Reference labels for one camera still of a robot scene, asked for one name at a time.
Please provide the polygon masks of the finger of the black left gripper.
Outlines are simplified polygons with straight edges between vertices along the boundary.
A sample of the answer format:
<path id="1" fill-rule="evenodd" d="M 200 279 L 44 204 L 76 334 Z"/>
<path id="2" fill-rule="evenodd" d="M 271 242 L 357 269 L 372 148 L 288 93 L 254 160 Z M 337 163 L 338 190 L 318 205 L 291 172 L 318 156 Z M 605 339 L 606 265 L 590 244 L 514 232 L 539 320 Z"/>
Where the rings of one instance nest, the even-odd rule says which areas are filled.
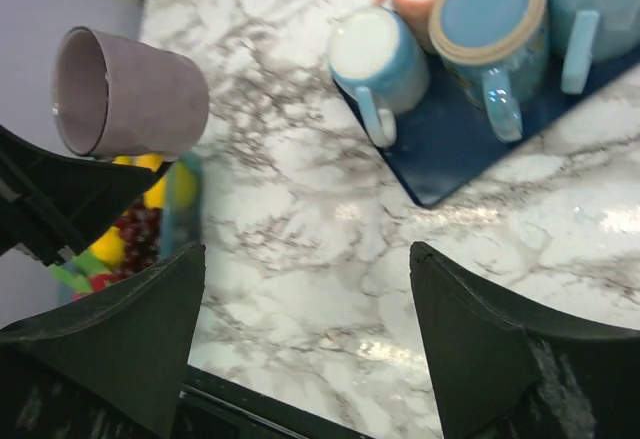
<path id="1" fill-rule="evenodd" d="M 1 252 L 63 264 L 166 174 L 58 155 L 1 129 Z"/>

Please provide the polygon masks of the purple ceramic mug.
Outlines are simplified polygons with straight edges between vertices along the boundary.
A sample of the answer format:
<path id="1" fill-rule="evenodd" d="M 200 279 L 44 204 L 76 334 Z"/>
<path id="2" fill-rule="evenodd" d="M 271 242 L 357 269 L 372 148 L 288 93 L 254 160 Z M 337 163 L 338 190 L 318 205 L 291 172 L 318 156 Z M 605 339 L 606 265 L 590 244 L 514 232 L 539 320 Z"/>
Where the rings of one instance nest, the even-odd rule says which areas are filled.
<path id="1" fill-rule="evenodd" d="M 59 135 L 78 156 L 175 158 L 200 140 L 209 114 L 191 59 L 84 26 L 60 42 L 51 96 Z"/>

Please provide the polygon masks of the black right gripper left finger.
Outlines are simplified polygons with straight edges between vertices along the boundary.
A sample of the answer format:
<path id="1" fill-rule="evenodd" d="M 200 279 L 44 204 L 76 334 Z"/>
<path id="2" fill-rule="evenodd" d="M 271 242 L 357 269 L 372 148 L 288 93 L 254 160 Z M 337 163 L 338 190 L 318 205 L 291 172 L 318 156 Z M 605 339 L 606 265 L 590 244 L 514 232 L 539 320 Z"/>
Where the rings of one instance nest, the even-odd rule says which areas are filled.
<path id="1" fill-rule="evenodd" d="M 189 244 L 2 328 L 2 437 L 170 437 L 204 282 L 204 248 Z"/>

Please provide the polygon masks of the blue butterfly mug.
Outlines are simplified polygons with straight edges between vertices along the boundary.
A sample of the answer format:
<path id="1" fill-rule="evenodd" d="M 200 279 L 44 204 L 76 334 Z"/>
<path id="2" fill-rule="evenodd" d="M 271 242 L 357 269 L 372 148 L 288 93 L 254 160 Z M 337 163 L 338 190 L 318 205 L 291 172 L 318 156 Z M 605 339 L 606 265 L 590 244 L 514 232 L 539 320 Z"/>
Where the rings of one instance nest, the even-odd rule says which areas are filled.
<path id="1" fill-rule="evenodd" d="M 437 0 L 429 36 L 496 137 L 521 140 L 521 105 L 538 94 L 549 62 L 547 0 Z"/>

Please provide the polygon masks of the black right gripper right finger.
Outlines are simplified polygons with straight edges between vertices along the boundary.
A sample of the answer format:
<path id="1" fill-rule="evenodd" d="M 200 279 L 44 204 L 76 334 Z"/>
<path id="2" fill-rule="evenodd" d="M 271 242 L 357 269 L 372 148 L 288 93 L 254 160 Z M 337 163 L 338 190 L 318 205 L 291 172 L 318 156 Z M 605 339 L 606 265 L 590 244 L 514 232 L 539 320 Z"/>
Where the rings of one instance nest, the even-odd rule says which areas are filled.
<path id="1" fill-rule="evenodd" d="M 410 279 L 447 438 L 635 438 L 639 334 L 541 305 L 430 245 Z"/>

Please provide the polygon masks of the blue white gradient mug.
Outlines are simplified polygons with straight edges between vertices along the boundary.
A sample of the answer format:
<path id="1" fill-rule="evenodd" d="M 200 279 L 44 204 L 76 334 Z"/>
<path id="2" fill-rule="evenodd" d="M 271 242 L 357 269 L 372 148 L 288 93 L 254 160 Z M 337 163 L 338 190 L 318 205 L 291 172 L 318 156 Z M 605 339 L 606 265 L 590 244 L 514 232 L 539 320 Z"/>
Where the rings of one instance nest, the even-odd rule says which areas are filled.
<path id="1" fill-rule="evenodd" d="M 392 146 L 396 118 L 415 109 L 430 84 L 425 53 L 405 22 L 381 6 L 349 14 L 330 35 L 327 62 L 338 87 L 356 102 L 371 142 Z"/>

